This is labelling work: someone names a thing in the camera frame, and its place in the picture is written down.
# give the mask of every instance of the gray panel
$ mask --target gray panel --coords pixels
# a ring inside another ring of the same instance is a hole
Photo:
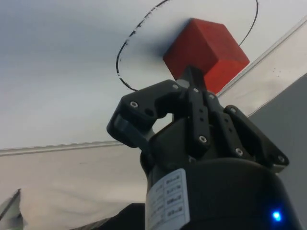
[[[283,151],[290,165],[281,178],[304,226],[307,226],[307,74],[251,120]]]

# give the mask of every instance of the white label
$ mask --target white label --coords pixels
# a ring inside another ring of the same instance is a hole
[[[146,230],[179,230],[190,221],[186,171],[177,169],[149,190],[145,205]]]

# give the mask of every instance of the black plastic part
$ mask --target black plastic part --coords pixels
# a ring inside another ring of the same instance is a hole
[[[118,115],[131,123],[142,133],[149,132],[157,119],[167,113],[175,113],[177,98],[181,95],[181,87],[172,80],[166,80],[145,89],[123,96],[107,126],[108,133],[116,140],[129,147],[138,147],[130,140],[129,133],[120,132],[115,127]]]
[[[260,164],[280,172],[289,159],[235,106],[224,109],[233,121],[238,135],[250,155]]]
[[[197,88],[188,89],[189,99],[189,136],[190,156],[202,157],[210,147],[210,129],[208,109],[204,105],[202,93]]]

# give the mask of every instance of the red cube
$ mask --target red cube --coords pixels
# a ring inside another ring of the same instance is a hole
[[[249,60],[223,24],[191,19],[163,57],[175,79],[188,65],[201,69],[209,91],[218,93]]]

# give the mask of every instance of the black object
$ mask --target black object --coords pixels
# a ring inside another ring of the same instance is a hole
[[[238,108],[223,108],[202,77],[188,67],[177,82],[122,97],[108,133],[142,150],[148,191],[172,171],[185,170],[190,222],[182,229],[300,230],[276,175],[288,158]],[[167,113],[173,122],[155,134],[153,124]]]

